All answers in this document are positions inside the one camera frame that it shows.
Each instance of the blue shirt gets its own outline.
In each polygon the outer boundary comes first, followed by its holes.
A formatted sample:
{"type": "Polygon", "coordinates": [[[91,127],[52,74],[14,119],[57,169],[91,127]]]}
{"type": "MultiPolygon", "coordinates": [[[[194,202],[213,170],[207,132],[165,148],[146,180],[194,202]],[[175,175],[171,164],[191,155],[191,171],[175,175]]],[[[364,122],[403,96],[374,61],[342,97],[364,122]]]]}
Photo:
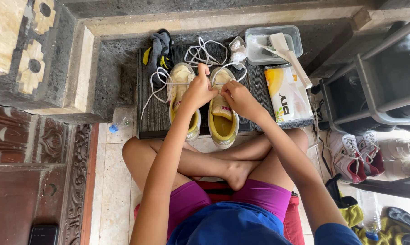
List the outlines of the blue shirt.
{"type": "MultiPolygon", "coordinates": [[[[315,232],[316,245],[361,245],[356,234],[340,224],[324,224],[315,232]]],[[[267,210],[240,202],[218,202],[176,226],[168,245],[290,245],[282,222],[267,210]]]]}

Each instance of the purple shorts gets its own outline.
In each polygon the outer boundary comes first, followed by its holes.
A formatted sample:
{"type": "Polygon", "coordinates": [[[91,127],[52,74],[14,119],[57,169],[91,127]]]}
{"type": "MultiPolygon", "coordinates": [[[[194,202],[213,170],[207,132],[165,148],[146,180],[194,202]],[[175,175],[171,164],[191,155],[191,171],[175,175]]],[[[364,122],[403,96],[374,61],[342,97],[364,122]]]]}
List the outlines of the purple shorts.
{"type": "MultiPolygon", "coordinates": [[[[261,207],[283,222],[290,198],[291,192],[282,187],[262,181],[247,180],[241,190],[232,195],[231,201],[261,207]]],[[[188,216],[211,204],[208,194],[195,181],[183,184],[172,191],[167,238],[188,216]]]]}

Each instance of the blue bottle cap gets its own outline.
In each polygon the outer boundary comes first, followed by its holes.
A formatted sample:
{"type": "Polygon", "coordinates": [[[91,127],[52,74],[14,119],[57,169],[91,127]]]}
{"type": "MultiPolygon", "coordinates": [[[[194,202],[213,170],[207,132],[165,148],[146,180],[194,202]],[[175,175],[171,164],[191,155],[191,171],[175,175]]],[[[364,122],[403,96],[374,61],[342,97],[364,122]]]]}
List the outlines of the blue bottle cap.
{"type": "Polygon", "coordinates": [[[110,132],[117,132],[117,131],[118,131],[118,129],[117,129],[117,127],[116,127],[115,125],[111,125],[111,127],[109,127],[108,130],[109,130],[110,132]]]}
{"type": "Polygon", "coordinates": [[[368,239],[373,240],[373,241],[378,241],[378,236],[376,233],[373,232],[365,232],[365,235],[367,236],[368,239]]]}

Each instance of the wet wipes pack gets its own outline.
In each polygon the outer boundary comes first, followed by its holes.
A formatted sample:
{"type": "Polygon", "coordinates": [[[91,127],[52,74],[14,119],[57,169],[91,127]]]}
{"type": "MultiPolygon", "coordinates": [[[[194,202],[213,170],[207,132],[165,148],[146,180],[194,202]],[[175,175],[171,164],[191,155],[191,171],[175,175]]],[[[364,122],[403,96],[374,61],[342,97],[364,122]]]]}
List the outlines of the wet wipes pack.
{"type": "Polygon", "coordinates": [[[308,95],[291,64],[265,67],[277,124],[313,118],[308,95]]]}

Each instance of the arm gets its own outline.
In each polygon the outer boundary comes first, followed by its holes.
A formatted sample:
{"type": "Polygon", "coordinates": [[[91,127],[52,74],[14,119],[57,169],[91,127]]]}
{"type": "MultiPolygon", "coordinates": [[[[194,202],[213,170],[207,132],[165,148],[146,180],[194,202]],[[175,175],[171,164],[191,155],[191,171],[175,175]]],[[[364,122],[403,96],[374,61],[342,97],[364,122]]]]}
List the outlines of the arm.
{"type": "Polygon", "coordinates": [[[322,224],[338,223],[347,226],[311,160],[276,124],[247,88],[231,81],[223,86],[221,95],[240,116],[252,120],[264,131],[284,170],[300,192],[313,234],[322,224]]]}
{"type": "Polygon", "coordinates": [[[158,151],[144,186],[143,198],[135,221],[131,245],[166,244],[170,193],[179,164],[182,146],[194,112],[218,94],[211,90],[205,64],[198,65],[199,76],[191,81],[167,136],[158,151]]]}

